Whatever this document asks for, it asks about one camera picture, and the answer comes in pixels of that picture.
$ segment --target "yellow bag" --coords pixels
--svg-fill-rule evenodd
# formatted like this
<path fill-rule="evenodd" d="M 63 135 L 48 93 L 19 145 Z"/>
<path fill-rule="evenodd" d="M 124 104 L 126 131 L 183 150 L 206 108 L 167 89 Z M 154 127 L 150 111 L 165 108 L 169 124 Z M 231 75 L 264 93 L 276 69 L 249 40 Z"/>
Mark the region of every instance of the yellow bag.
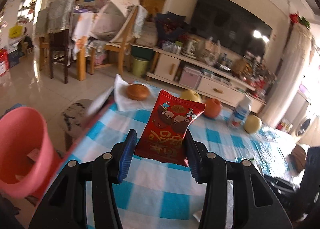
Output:
<path fill-rule="evenodd" d="M 17 38 L 22 35 L 23 26 L 15 25 L 9 29 L 9 38 Z"/>

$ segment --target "red box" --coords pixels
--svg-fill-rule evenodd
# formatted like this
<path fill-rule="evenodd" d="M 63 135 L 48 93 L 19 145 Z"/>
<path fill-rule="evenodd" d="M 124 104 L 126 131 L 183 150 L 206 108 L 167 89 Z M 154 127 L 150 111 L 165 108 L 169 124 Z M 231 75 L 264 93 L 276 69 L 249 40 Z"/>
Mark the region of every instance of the red box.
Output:
<path fill-rule="evenodd" d="M 9 69 L 8 52 L 6 49 L 0 49 L 0 76 L 4 75 Z"/>

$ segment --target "gold oval logo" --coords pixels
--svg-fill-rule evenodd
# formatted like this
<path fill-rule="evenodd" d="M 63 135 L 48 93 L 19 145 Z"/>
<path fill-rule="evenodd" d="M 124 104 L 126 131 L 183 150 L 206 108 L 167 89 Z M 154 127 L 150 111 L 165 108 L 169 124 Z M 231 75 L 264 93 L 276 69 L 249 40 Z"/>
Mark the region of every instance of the gold oval logo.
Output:
<path fill-rule="evenodd" d="M 187 110 L 182 105 L 174 105 L 171 107 L 171 111 L 176 113 L 185 113 Z"/>

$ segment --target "bread bun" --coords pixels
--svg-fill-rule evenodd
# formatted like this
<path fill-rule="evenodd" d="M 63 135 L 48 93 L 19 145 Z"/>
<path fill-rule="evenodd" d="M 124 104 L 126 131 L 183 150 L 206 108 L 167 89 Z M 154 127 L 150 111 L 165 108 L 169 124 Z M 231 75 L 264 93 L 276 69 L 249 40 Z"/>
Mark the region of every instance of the bread bun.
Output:
<path fill-rule="evenodd" d="M 141 84 L 129 85 L 126 90 L 127 96 L 136 101 L 143 101 L 150 95 L 149 89 Z"/>

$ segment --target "pink storage box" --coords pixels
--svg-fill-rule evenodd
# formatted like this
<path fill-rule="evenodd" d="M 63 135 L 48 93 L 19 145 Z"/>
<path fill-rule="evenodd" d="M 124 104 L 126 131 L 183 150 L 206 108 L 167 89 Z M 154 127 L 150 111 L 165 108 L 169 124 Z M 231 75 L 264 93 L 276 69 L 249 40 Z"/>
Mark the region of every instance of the pink storage box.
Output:
<path fill-rule="evenodd" d="M 183 68 L 179 84 L 196 89 L 202 77 L 200 70 L 185 66 Z"/>

